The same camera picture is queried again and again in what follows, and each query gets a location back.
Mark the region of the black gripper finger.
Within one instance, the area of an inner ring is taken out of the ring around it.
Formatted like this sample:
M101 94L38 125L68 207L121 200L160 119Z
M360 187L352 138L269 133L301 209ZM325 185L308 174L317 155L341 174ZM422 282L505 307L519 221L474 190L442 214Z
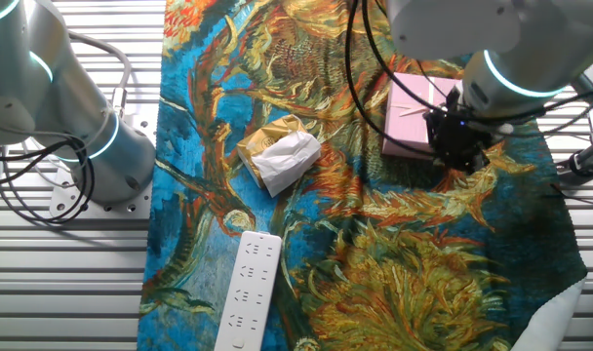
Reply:
M467 149L463 152L463 170L468 175L473 175L474 173L481 171L490 162L490 159L480 147Z
M438 156L448 168L456 170L467 168L467 152L463 149L444 149L438 152Z

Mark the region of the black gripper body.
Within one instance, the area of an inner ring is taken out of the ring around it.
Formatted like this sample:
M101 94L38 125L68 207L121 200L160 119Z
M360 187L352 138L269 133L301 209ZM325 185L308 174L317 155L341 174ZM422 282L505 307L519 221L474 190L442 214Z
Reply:
M469 113L468 107L461 106L460 98L461 90L454 86L438 110L424 113L429 146L436 155L473 155L494 144L491 134L472 129L468 121L457 118Z

